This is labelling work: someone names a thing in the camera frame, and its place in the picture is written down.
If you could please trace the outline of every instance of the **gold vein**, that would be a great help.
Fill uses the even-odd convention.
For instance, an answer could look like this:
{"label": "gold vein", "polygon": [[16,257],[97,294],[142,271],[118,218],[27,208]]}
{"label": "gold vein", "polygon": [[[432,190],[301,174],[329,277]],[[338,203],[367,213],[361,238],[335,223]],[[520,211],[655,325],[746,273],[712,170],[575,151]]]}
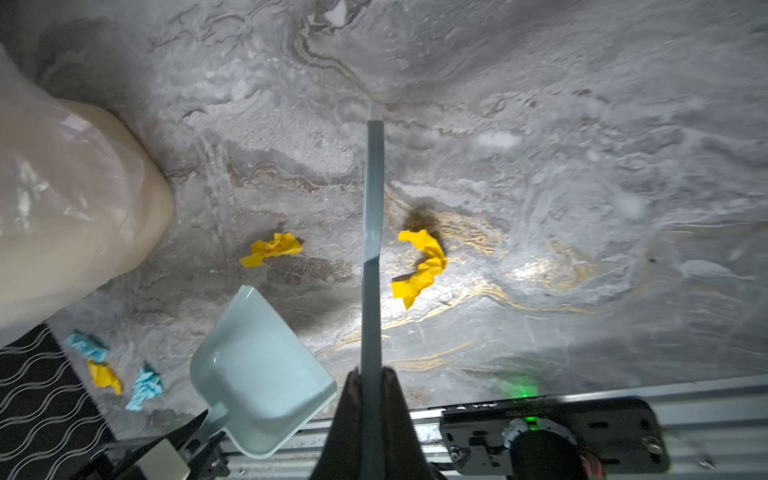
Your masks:
{"label": "gold vein", "polygon": [[[384,198],[387,217],[391,228],[398,230],[401,223],[395,225],[395,219],[399,217],[395,207],[405,212],[414,208],[401,200],[392,192],[386,192]],[[463,247],[471,247],[480,253],[493,255],[496,247],[502,242],[502,231],[495,228],[485,217],[468,217],[453,212],[438,212],[432,209],[423,210],[425,220],[434,219],[429,225],[419,225],[430,233],[437,232],[441,240],[454,240]]]}
{"label": "gold vein", "polygon": [[[476,298],[478,296],[488,297],[501,304],[511,306],[512,308],[516,308],[518,310],[525,310],[528,312],[569,312],[569,313],[583,313],[586,315],[594,315],[596,313],[595,310],[588,310],[588,309],[567,305],[567,304],[560,305],[560,306],[526,306],[526,305],[523,305],[522,303],[517,303],[513,301],[512,298],[510,298],[510,296],[498,285],[475,286],[468,290],[463,291],[458,297],[454,298],[450,302],[444,305],[438,306],[435,309],[429,310],[427,313],[424,314],[424,316],[414,317],[411,315],[405,315],[403,317],[398,318],[397,320],[393,320],[392,322],[384,323],[382,325],[382,330],[397,328],[399,326],[408,325],[409,323],[421,323],[424,320],[440,315],[441,313],[444,313],[445,311],[450,310],[451,308],[454,308],[455,306],[461,303],[464,303],[467,300],[470,300],[472,298]],[[338,352],[345,346],[359,342],[361,338],[362,338],[362,332],[360,331],[350,333],[349,335],[342,337],[338,342],[336,342],[336,345],[334,345],[333,347],[328,349],[323,349],[320,352],[318,352],[318,355],[327,355],[328,353]]]}
{"label": "gold vein", "polygon": [[400,359],[389,362],[390,366],[396,367],[398,370],[410,371],[410,372],[424,372],[426,370],[436,369],[439,366],[445,365],[445,356],[451,353],[458,352],[461,349],[473,344],[474,340],[469,340],[462,345],[456,346],[452,349],[444,352],[436,353],[435,355],[424,356],[418,359]]}

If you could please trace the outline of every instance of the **floor mat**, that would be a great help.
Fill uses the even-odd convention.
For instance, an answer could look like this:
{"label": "floor mat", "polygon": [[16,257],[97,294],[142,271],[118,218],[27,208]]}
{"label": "floor mat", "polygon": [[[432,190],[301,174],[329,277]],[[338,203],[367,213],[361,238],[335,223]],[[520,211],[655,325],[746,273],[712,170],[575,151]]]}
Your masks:
{"label": "floor mat", "polygon": [[69,478],[113,439],[45,324],[0,348],[0,478]]}

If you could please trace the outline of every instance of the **crumpled yellow paper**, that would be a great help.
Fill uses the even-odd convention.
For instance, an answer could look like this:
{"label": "crumpled yellow paper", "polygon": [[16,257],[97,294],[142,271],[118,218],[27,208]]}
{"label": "crumpled yellow paper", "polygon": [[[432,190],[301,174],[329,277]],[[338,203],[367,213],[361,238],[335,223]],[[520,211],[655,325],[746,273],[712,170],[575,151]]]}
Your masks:
{"label": "crumpled yellow paper", "polygon": [[91,376],[94,378],[96,386],[102,388],[110,386],[114,389],[116,395],[120,395],[123,392],[123,384],[120,383],[120,380],[108,365],[88,360],[88,369],[91,370]]}
{"label": "crumpled yellow paper", "polygon": [[411,308],[411,305],[413,305],[413,302],[422,290],[435,282],[435,275],[445,271],[448,259],[445,258],[445,254],[442,252],[442,248],[437,243],[437,240],[432,238],[426,230],[420,232],[402,231],[397,240],[411,242],[414,247],[426,253],[428,257],[426,261],[419,264],[419,268],[411,278],[392,282],[392,293],[395,294],[395,298],[402,298],[407,310]]}
{"label": "crumpled yellow paper", "polygon": [[246,268],[261,266],[265,258],[299,253],[303,248],[296,237],[290,233],[275,233],[274,240],[271,242],[259,240],[251,246],[251,250],[252,254],[240,259],[240,263]]}

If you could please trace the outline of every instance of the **trash bag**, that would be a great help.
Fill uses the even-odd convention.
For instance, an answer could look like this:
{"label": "trash bag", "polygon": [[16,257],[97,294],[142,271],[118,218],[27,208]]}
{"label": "trash bag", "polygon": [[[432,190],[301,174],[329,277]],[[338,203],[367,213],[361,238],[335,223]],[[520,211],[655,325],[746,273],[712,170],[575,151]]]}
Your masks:
{"label": "trash bag", "polygon": [[[160,205],[151,234],[148,202]],[[117,118],[56,101],[0,48],[0,330],[21,335],[136,267],[173,205],[167,183]]]}

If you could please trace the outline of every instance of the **crumpled blue paper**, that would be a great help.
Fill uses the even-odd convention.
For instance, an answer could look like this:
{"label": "crumpled blue paper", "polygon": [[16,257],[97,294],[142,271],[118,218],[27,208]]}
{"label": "crumpled blue paper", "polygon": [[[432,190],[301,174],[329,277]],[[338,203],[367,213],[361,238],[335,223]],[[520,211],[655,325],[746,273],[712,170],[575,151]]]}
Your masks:
{"label": "crumpled blue paper", "polygon": [[141,403],[146,399],[153,399],[163,392],[163,384],[160,381],[160,375],[148,366],[141,367],[139,377],[134,384],[134,396],[125,407],[132,412],[141,411]]}
{"label": "crumpled blue paper", "polygon": [[75,330],[65,342],[96,363],[104,363],[104,359],[107,357],[107,347],[101,345],[94,337],[79,330]]}

